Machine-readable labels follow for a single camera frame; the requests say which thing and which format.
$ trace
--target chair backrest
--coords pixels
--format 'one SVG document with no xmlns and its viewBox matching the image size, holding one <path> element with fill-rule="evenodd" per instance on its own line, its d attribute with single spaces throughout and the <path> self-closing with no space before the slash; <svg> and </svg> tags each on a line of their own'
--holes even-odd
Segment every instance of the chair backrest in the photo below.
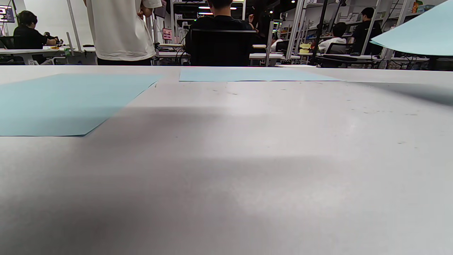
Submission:
<svg viewBox="0 0 453 255">
<path fill-rule="evenodd" d="M 14 49 L 14 38 L 18 36 L 0 36 L 0 47 Z"/>
<path fill-rule="evenodd" d="M 326 50 L 326 54 L 347 54 L 349 48 L 353 44 L 338 44 L 338 43 L 331 43 L 329 48 Z"/>
<path fill-rule="evenodd" d="M 191 29 L 194 66 L 248 66 L 253 30 Z"/>
</svg>

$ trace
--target pink sign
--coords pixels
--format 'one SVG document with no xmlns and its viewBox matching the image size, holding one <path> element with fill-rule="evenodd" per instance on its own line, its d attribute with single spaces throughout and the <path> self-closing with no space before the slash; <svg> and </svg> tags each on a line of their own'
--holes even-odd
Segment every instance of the pink sign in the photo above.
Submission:
<svg viewBox="0 0 453 255">
<path fill-rule="evenodd" d="M 164 29 L 162 29 L 162 35 L 164 36 L 164 40 L 172 40 L 173 39 L 173 30 L 164 28 Z"/>
</svg>

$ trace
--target blue paper sheet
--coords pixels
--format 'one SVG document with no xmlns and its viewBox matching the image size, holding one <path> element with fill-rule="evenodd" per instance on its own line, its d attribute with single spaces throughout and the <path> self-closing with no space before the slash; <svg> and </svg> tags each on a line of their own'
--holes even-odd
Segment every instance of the blue paper sheet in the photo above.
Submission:
<svg viewBox="0 0 453 255">
<path fill-rule="evenodd" d="M 0 85 L 0 136 L 84 136 L 155 75 L 58 74 Z"/>
<path fill-rule="evenodd" d="M 453 56 L 451 15 L 453 0 L 372 38 L 386 48 L 420 55 Z"/>
<path fill-rule="evenodd" d="M 329 76 L 278 67 L 183 68 L 179 81 L 339 81 Z"/>
</svg>

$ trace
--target sign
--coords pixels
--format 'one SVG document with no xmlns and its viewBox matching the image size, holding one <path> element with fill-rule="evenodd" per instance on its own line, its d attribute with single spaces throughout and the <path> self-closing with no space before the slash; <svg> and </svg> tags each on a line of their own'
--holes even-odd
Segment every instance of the sign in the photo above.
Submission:
<svg viewBox="0 0 453 255">
<path fill-rule="evenodd" d="M 162 35 L 164 40 L 172 40 L 173 39 L 173 30 L 164 28 L 162 29 Z"/>
<path fill-rule="evenodd" d="M 14 23 L 13 7 L 0 5 L 0 22 Z"/>
</svg>

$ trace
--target computer monitor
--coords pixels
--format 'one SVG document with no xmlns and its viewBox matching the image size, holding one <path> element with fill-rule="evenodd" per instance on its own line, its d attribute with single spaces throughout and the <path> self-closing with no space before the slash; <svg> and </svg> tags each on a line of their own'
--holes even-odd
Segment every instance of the computer monitor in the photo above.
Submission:
<svg viewBox="0 0 453 255">
<path fill-rule="evenodd" d="M 159 8 L 154 8 L 154 15 L 161 17 L 162 19 L 165 19 L 165 16 L 167 15 L 167 1 L 165 0 L 160 0 L 162 2 L 162 6 Z"/>
</svg>

